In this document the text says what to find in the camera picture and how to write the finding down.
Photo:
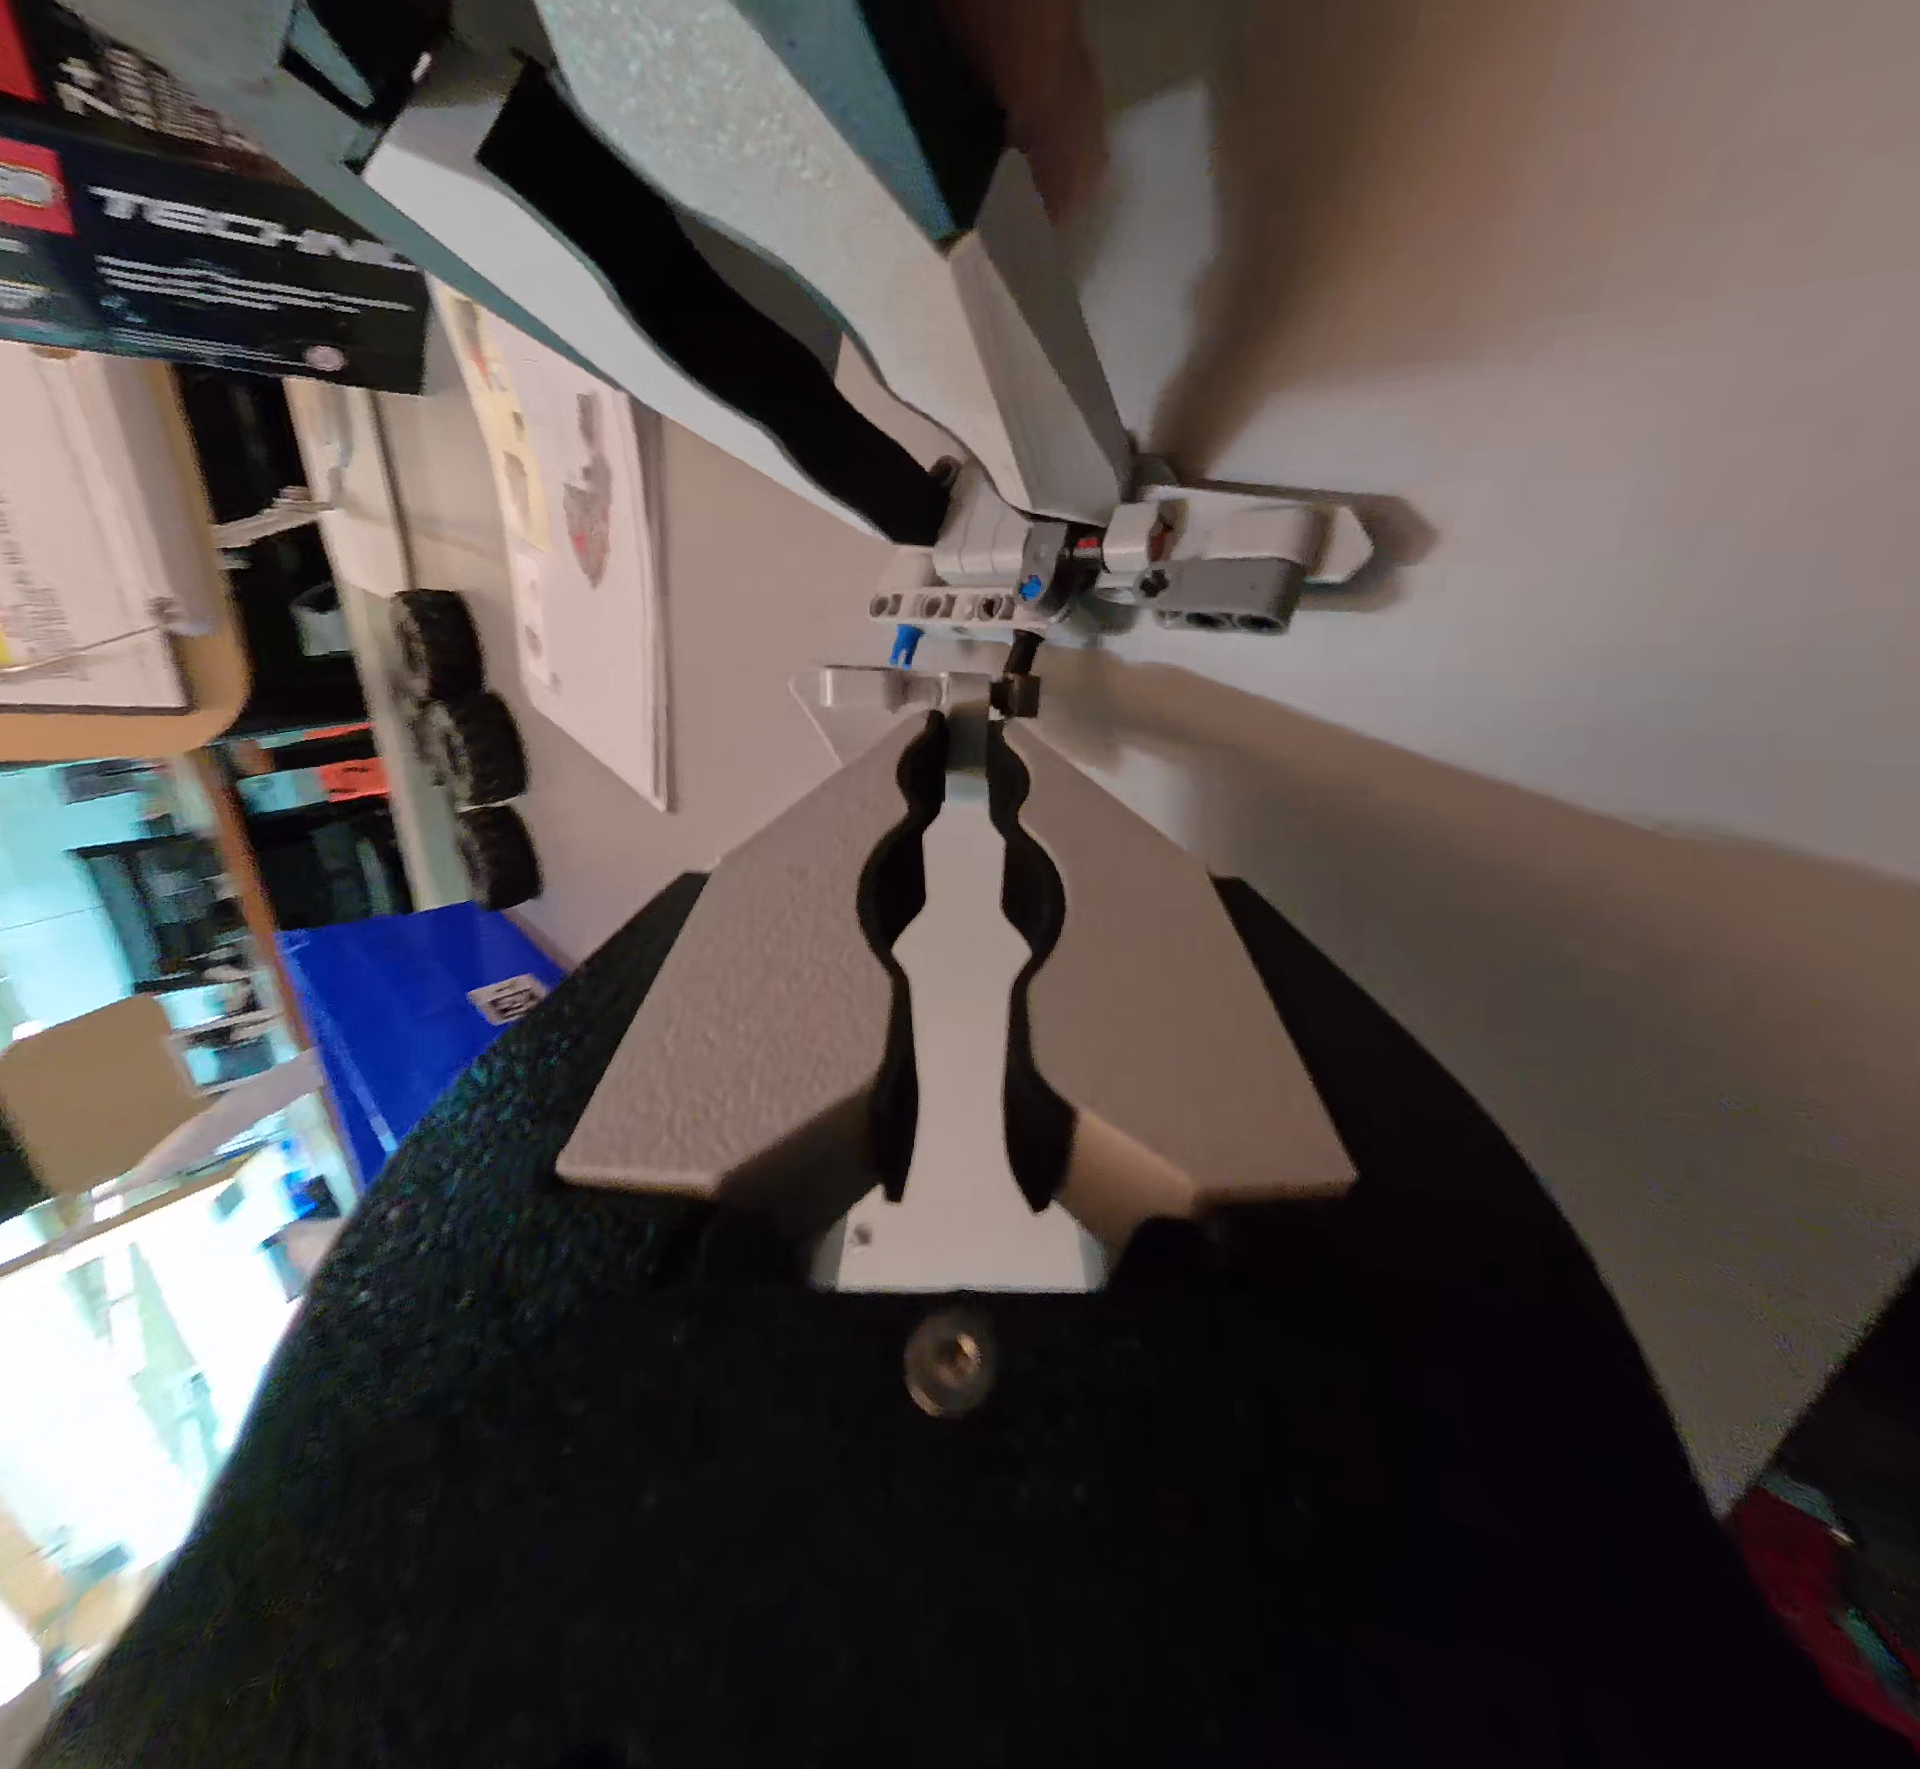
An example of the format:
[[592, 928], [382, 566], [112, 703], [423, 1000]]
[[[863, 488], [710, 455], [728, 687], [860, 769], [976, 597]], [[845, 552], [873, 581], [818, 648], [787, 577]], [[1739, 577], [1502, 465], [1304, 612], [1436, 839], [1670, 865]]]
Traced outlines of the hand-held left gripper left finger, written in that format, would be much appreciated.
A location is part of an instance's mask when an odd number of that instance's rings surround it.
[[897, 942], [946, 756], [946, 714], [906, 714], [706, 876], [558, 1157], [566, 1183], [904, 1197], [921, 1084]]

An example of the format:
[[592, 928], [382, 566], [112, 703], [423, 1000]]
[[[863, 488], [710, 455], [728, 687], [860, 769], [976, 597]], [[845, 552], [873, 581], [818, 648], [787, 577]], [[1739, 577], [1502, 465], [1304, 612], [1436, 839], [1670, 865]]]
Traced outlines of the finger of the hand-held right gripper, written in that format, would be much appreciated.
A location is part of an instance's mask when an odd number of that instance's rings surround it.
[[838, 390], [827, 308], [631, 172], [547, 69], [454, 56], [372, 153], [366, 190], [493, 315], [852, 528], [934, 545], [949, 473]]
[[1025, 512], [1121, 504], [1131, 441], [958, 0], [531, 3], [624, 166], [838, 321], [852, 405]]

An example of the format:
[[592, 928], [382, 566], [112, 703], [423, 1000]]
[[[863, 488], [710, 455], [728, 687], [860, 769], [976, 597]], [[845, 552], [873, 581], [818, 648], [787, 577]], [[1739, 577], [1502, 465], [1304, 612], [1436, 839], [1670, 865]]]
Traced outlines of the person's right hand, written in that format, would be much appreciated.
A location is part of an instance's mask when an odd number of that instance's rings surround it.
[[965, 42], [1049, 219], [1073, 219], [1110, 166], [1107, 100], [1081, 0], [958, 0]]

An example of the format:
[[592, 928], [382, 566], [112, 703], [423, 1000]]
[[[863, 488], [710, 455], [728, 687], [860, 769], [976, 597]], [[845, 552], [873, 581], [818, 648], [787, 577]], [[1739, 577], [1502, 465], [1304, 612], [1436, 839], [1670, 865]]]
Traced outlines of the brick instruction booklet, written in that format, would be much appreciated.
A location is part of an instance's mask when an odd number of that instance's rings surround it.
[[[587, 366], [431, 284], [457, 403], [499, 515], [510, 653], [525, 703], [637, 798], [672, 810], [658, 522], [651, 504], [655, 417]], [[420, 586], [416, 532], [369, 390], [288, 380], [300, 463], [331, 566], [366, 597]]]

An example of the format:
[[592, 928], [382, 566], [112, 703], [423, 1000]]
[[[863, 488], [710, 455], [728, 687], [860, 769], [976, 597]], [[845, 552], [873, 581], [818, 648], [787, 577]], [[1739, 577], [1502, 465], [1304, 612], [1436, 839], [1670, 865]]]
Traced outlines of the small grey brick panel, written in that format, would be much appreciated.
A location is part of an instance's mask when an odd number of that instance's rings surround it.
[[990, 673], [965, 669], [818, 666], [792, 676], [803, 707], [838, 769], [869, 756], [897, 725], [946, 719], [949, 800], [987, 803]]

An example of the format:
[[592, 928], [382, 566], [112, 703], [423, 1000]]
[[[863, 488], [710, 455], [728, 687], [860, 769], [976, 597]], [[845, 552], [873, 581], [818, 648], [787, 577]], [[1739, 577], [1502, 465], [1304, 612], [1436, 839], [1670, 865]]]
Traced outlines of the black toy brick box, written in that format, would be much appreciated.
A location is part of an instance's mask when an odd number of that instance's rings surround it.
[[3, 0], [3, 339], [420, 394], [431, 293], [178, 76]]

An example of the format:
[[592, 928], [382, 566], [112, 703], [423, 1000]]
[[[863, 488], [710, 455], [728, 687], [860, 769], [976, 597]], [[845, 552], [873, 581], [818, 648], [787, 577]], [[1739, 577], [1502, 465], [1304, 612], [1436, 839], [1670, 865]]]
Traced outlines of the person's black sweater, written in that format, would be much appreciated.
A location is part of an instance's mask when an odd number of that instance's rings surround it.
[[1892, 1315], [1726, 1519], [1820, 1686], [1916, 1763], [1916, 1328]]

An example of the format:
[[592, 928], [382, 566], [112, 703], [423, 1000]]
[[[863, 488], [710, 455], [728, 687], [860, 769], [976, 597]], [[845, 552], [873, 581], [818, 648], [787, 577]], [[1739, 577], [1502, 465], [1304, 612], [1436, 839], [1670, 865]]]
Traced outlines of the colourful brick instruction sheet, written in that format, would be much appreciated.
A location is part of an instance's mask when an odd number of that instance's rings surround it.
[[182, 642], [216, 624], [145, 372], [3, 345], [3, 707], [182, 715]]

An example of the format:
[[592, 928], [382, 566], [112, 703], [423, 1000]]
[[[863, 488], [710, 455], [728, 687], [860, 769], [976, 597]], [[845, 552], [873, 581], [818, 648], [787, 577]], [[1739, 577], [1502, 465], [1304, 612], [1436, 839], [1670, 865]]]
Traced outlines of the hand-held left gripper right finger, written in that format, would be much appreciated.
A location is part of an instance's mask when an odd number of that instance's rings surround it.
[[1356, 1163], [1196, 857], [1029, 725], [990, 732], [990, 821], [1028, 949], [1001, 1084], [1028, 1205], [1211, 1217], [1345, 1194]]

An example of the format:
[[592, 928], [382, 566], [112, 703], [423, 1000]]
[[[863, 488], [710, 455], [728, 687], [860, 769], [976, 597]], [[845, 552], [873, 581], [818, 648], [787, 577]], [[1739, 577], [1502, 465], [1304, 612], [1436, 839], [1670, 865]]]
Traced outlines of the long grey brick assembly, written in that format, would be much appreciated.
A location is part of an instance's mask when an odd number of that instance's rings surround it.
[[1166, 465], [1098, 525], [1014, 508], [976, 463], [951, 465], [925, 549], [897, 548], [868, 601], [889, 666], [929, 638], [1014, 642], [1135, 629], [1279, 638], [1305, 597], [1370, 574], [1376, 536], [1329, 494], [1180, 481]]

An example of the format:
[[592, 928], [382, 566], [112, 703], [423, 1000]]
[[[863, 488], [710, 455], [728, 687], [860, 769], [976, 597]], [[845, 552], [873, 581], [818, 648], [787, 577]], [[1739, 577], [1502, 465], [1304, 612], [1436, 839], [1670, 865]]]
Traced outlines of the wooden board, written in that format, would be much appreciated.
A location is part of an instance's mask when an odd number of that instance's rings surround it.
[[220, 624], [202, 638], [182, 642], [182, 669], [195, 705], [182, 715], [83, 715], [83, 714], [13, 714], [3, 707], [3, 765], [62, 765], [79, 757], [174, 757], [199, 749], [224, 732], [251, 693], [254, 673], [244, 635], [227, 594], [227, 574], [214, 538], [214, 512], [202, 465], [179, 405], [179, 390], [161, 365], [137, 365], [155, 401], [168, 421], [168, 438], [188, 473], [197, 508], [199, 559], [210, 574]]

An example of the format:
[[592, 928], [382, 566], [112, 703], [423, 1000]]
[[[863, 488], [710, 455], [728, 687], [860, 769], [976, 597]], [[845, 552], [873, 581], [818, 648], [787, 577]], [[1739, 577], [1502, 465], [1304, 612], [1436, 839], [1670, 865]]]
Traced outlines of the blue bin with marker tag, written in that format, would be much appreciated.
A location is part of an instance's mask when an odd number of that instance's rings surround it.
[[530, 972], [552, 996], [566, 977], [513, 918], [478, 905], [282, 929], [276, 942], [362, 1187], [510, 1032], [493, 1032], [466, 988]]

